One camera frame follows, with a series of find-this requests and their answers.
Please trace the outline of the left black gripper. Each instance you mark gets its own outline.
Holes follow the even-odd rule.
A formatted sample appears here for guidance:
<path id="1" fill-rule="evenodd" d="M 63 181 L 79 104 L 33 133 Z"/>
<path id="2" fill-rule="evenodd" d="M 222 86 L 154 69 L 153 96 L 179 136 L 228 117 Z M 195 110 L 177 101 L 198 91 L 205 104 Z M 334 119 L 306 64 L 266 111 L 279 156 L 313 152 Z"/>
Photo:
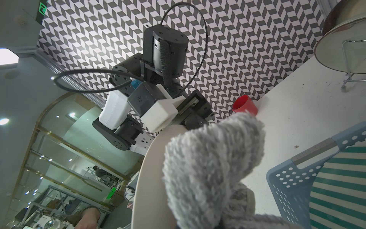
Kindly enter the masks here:
<path id="1" fill-rule="evenodd" d="M 143 52 L 116 65 L 110 74 L 108 95 L 108 129 L 117 131 L 131 121 L 134 111 L 128 97 L 143 82 L 161 84 L 172 98 L 185 100 L 178 106 L 178 115 L 168 125 L 197 129 L 213 118 L 208 101 L 199 91 L 186 94 L 177 79 L 183 74 L 188 38 L 182 32 L 163 25 L 145 30 Z"/>

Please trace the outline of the grey fluffy cloth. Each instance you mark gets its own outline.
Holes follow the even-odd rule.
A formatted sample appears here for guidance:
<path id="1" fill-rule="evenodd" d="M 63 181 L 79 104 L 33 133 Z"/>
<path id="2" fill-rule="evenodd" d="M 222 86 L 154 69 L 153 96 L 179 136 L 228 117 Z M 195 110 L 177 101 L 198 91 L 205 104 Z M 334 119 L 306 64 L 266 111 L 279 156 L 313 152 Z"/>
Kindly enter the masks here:
<path id="1" fill-rule="evenodd" d="M 248 113 L 174 137 L 165 147 L 163 180 L 178 229 L 296 229 L 255 213 L 242 183 L 264 155 L 264 125 Z"/>

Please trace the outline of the yellow white striped plate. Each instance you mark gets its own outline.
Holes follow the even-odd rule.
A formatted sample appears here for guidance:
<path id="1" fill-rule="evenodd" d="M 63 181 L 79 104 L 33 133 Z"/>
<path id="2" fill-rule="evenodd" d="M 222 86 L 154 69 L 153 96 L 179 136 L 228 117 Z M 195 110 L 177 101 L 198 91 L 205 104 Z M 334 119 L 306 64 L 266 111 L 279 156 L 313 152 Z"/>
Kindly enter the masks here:
<path id="1" fill-rule="evenodd" d="M 176 220 L 167 204 L 163 181 L 165 146 L 172 138 L 187 132 L 186 127 L 166 127 L 152 141 L 144 158 L 134 197 L 132 229 L 174 229 Z"/>

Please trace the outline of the green white striped plate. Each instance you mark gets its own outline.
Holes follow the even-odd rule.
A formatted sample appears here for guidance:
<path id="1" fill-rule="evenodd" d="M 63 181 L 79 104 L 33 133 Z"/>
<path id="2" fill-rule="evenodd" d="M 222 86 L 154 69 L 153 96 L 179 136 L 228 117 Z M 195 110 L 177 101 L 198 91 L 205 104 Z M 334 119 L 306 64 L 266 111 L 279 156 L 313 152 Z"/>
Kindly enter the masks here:
<path id="1" fill-rule="evenodd" d="M 310 193 L 313 229 L 366 227 L 366 149 L 350 147 L 329 159 Z"/>

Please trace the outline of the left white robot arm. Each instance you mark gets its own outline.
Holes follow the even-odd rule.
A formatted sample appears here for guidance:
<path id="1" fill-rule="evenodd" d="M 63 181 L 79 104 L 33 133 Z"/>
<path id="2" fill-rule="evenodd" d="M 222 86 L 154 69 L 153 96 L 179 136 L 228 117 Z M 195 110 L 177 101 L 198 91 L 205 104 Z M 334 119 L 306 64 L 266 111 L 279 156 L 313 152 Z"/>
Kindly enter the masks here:
<path id="1" fill-rule="evenodd" d="M 155 25 L 144 32 L 143 53 L 113 68 L 107 102 L 92 125 L 117 149 L 145 155 L 149 133 L 171 125 L 198 129 L 213 119 L 204 96 L 198 90 L 186 94 L 177 80 L 188 42 L 182 32 Z"/>

